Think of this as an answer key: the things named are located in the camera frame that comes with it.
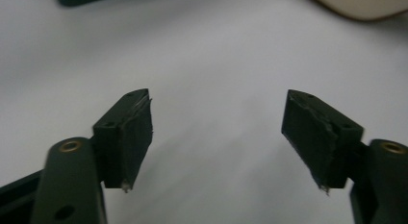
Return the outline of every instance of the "beige object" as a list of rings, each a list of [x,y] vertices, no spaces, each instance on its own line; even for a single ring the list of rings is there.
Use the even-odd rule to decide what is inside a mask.
[[[377,20],[408,11],[408,0],[318,0],[352,19]]]

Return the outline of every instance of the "white table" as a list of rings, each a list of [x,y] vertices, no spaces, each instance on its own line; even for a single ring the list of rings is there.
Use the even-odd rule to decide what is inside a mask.
[[[289,88],[408,144],[408,17],[343,19],[312,0],[0,0],[0,186],[148,87],[154,138],[115,223],[353,223],[280,134]]]

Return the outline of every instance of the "white surface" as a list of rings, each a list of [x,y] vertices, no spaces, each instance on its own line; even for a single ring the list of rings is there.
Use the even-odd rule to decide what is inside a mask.
[[[0,0],[0,186],[128,91],[150,88],[155,135],[114,223],[352,223],[280,134],[289,88],[408,143],[408,17],[342,19],[311,0]]]

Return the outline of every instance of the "screw hole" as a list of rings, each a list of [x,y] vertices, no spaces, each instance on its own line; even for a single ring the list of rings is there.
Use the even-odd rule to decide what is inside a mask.
[[[75,208],[67,205],[55,212],[54,218],[56,220],[66,220],[75,212]]]
[[[60,151],[61,152],[72,152],[77,150],[79,147],[81,146],[81,142],[79,141],[69,141],[64,143],[61,147],[60,147]]]
[[[381,146],[385,150],[391,153],[394,153],[394,154],[406,154],[406,150],[402,146],[391,143],[391,142],[382,143]]]
[[[115,125],[115,123],[113,121],[107,122],[104,124],[104,126],[106,127],[113,127]]]

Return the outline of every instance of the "brass insert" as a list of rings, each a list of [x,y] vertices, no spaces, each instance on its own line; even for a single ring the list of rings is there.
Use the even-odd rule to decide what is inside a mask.
[[[400,146],[398,144],[392,143],[392,142],[383,142],[383,143],[381,143],[381,147],[383,147],[385,150],[387,150],[387,151],[389,151],[391,153],[394,153],[394,154],[401,154],[402,155],[402,154],[407,153],[407,151],[406,151],[406,149],[404,147],[402,147],[402,146]]]
[[[66,143],[60,146],[60,151],[64,153],[73,152],[79,149],[81,145],[82,145],[81,142],[78,140],[67,141]]]

